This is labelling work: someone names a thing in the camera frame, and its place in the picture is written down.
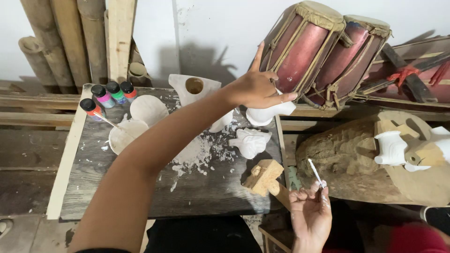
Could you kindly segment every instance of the red plastic strap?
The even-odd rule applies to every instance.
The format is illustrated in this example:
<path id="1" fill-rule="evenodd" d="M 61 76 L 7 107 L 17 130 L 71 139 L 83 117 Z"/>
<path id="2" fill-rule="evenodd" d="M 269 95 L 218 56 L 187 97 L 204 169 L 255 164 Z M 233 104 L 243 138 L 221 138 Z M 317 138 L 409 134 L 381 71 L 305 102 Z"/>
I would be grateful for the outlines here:
<path id="1" fill-rule="evenodd" d="M 388 81 L 392 81 L 398 78 L 397 86 L 400 88 L 400 86 L 403 84 L 403 81 L 405 81 L 405 78 L 411 74 L 420 74 L 419 69 L 414 68 L 413 66 L 406 66 L 404 68 L 399 68 L 398 72 L 395 74 L 392 74 L 391 76 L 387 77 L 386 79 Z"/>
<path id="2" fill-rule="evenodd" d="M 431 77 L 430 84 L 433 86 L 438 85 L 449 69 L 450 69 L 450 62 L 442 64 L 438 68 L 438 70 L 434 73 L 434 75 Z"/>

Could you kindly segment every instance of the hand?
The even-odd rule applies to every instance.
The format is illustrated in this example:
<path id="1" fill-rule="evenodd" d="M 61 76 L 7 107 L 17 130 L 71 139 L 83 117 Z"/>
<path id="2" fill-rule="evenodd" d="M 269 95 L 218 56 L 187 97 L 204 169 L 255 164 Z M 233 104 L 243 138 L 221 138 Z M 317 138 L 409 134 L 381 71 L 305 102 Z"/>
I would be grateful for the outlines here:
<path id="1" fill-rule="evenodd" d="M 331 206 L 328 187 L 319 191 L 316 181 L 309 190 L 289 193 L 292 227 L 296 235 L 292 252 L 322 252 L 331 230 Z"/>
<path id="2" fill-rule="evenodd" d="M 243 76 L 225 86 L 230 91 L 228 95 L 237 105 L 243 104 L 247 108 L 265 109 L 271 106 L 292 101 L 297 93 L 279 95 L 270 79 L 278 80 L 272 71 L 259 72 L 259 66 L 264 49 L 264 41 L 259 44 L 252 67 Z"/>

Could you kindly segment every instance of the gray wooden tabletop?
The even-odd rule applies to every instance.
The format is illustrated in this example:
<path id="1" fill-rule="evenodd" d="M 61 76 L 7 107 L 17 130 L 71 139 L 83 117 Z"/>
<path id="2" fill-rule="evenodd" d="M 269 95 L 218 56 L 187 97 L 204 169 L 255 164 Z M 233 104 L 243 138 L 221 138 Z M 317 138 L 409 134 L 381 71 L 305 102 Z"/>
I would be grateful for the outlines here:
<path id="1" fill-rule="evenodd" d="M 159 98 L 167 106 L 169 113 L 179 108 L 180 101 L 175 90 L 140 87 L 136 89 L 138 95 L 153 95 Z M 106 110 L 106 115 L 112 122 L 119 123 L 125 113 L 128 113 L 128 118 L 131 117 L 129 109 L 130 103 L 116 104 L 113 108 Z M 249 193 L 241 186 L 241 183 L 250 175 L 250 170 L 261 159 L 275 159 L 282 164 L 275 120 L 259 128 L 265 132 L 272 132 L 272 137 L 265 152 L 258 154 L 253 160 L 243 158 L 236 147 L 228 146 L 228 140 L 235 138 L 236 129 L 244 127 L 250 127 L 245 118 L 245 111 L 236 108 L 231 126 L 214 134 L 206 129 L 198 136 L 211 144 L 211 160 L 208 166 L 201 165 L 199 168 L 207 172 L 206 175 L 200 173 L 194 165 L 191 173 L 178 176 L 177 171 L 172 169 L 177 164 L 168 164 L 157 178 L 153 203 L 148 213 L 149 218 L 248 215 L 283 209 L 272 195 L 261 197 Z M 87 116 L 64 195 L 60 214 L 63 220 L 81 219 L 100 180 L 116 158 L 117 155 L 111 148 L 103 151 L 106 146 L 109 147 L 106 141 L 111 128 L 108 123 L 95 122 Z M 279 181 L 285 184 L 283 174 Z"/>

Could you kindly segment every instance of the black bottle cap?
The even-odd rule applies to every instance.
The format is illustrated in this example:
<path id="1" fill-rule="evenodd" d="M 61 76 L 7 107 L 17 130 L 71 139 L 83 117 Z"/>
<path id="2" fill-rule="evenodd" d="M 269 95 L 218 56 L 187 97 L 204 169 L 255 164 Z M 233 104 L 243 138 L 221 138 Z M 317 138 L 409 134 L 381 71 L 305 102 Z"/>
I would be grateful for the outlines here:
<path id="1" fill-rule="evenodd" d="M 92 94 L 94 94 L 94 96 L 96 96 L 98 98 L 101 98 L 106 95 L 106 89 L 103 86 L 101 86 L 100 84 L 96 84 L 96 85 L 92 86 L 90 91 L 92 92 Z"/>
<path id="2" fill-rule="evenodd" d="M 92 99 L 83 99 L 80 101 L 80 107 L 83 110 L 90 112 L 97 107 L 97 104 Z"/>
<path id="3" fill-rule="evenodd" d="M 122 89 L 122 91 L 124 93 L 131 93 L 135 90 L 135 88 L 133 87 L 133 85 L 129 82 L 129 81 L 123 81 L 120 84 L 120 88 Z"/>
<path id="4" fill-rule="evenodd" d="M 112 93 L 112 94 L 115 94 L 120 91 L 119 84 L 114 81 L 107 83 L 106 89 L 109 91 L 109 93 Z"/>

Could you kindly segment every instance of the paint bottle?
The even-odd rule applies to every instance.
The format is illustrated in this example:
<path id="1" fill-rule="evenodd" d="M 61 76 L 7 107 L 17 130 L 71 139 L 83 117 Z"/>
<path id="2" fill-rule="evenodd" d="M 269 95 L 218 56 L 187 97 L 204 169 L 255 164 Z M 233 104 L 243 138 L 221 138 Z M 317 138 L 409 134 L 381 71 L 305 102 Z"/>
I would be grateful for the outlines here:
<path id="1" fill-rule="evenodd" d="M 94 94 L 94 96 L 97 97 L 97 100 L 105 108 L 112 108 L 114 105 L 116 105 L 116 102 L 114 102 L 111 94 L 100 84 L 92 86 L 90 91 L 92 92 L 92 94 Z"/>
<path id="2" fill-rule="evenodd" d="M 80 107 L 86 111 L 87 115 L 89 115 L 93 120 L 95 121 L 102 121 L 102 118 L 98 117 L 94 113 L 98 113 L 100 115 L 103 115 L 103 117 L 106 117 L 105 111 L 102 110 L 102 108 L 96 104 L 92 99 L 83 99 L 80 101 Z"/>
<path id="3" fill-rule="evenodd" d="M 111 93 L 112 98 L 114 98 L 118 104 L 126 103 L 126 97 L 123 95 L 123 91 L 120 89 L 118 83 L 111 81 L 106 84 L 106 89 Z"/>
<path id="4" fill-rule="evenodd" d="M 122 89 L 128 102 L 131 103 L 138 97 L 138 93 L 136 92 L 135 88 L 129 81 L 123 81 L 120 84 L 120 88 Z"/>

